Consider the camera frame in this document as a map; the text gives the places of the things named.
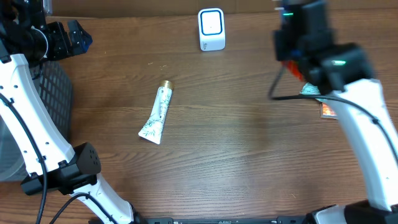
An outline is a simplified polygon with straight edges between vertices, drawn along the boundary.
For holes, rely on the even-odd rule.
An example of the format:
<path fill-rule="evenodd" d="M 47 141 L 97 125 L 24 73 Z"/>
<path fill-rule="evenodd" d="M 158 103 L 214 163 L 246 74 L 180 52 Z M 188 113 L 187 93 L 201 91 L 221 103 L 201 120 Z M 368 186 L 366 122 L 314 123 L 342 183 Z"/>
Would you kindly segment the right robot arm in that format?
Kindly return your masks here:
<path fill-rule="evenodd" d="M 318 88 L 336 113 L 362 170 L 367 198 L 306 214 L 304 223 L 397 222 L 397 130 L 381 82 L 365 51 L 337 44 L 325 1 L 280 1 L 275 57 L 294 76 Z"/>

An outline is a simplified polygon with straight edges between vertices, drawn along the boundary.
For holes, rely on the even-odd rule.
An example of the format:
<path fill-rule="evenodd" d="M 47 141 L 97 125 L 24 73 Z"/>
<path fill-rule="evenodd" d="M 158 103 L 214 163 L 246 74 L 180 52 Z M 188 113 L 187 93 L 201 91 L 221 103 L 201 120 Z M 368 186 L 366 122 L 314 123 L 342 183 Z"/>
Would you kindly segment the small orange snack packet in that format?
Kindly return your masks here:
<path fill-rule="evenodd" d="M 326 119 L 338 119 L 336 113 L 326 104 L 320 104 L 320 117 Z"/>

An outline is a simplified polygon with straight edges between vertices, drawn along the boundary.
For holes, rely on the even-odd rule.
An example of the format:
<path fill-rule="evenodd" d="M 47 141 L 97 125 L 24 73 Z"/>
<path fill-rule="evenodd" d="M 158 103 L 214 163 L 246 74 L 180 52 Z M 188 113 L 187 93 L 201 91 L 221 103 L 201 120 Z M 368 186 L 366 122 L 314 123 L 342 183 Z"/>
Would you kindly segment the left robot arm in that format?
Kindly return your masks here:
<path fill-rule="evenodd" d="M 30 69 L 85 54 L 92 38 L 77 21 L 47 23 L 42 1 L 1 2 L 1 117 L 21 151 L 27 195 L 49 190 L 83 202 L 103 223 L 142 223 L 105 181 L 90 143 L 72 146 L 35 89 Z"/>

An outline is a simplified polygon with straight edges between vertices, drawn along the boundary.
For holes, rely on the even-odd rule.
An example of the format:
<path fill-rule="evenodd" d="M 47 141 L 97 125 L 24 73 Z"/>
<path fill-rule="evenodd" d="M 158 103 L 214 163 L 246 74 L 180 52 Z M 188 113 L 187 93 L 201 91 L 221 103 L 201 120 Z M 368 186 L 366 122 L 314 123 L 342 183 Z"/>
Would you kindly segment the teal wet wipes packet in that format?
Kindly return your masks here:
<path fill-rule="evenodd" d="M 304 84 L 302 90 L 300 91 L 301 95 L 319 95 L 320 91 L 317 86 L 314 86 L 310 83 Z"/>

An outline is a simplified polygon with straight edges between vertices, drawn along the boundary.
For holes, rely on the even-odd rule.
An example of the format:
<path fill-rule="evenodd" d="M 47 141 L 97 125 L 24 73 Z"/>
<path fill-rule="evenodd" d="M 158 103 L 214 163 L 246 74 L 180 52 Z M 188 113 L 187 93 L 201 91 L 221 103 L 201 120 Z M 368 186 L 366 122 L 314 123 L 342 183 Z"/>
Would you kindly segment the orange pasta packet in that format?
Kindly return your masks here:
<path fill-rule="evenodd" d="M 285 60 L 282 62 L 282 65 L 298 80 L 304 82 L 304 76 L 299 70 L 298 63 L 294 60 Z"/>

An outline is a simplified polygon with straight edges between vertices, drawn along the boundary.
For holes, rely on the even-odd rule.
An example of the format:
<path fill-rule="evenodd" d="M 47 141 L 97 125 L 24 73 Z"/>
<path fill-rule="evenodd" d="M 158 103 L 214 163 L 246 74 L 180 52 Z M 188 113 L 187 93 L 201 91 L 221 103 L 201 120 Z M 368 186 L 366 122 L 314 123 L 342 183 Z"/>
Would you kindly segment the white bamboo print tube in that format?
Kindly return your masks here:
<path fill-rule="evenodd" d="M 150 117 L 138 133 L 140 137 L 160 144 L 173 89 L 172 82 L 168 80 L 160 82 Z"/>

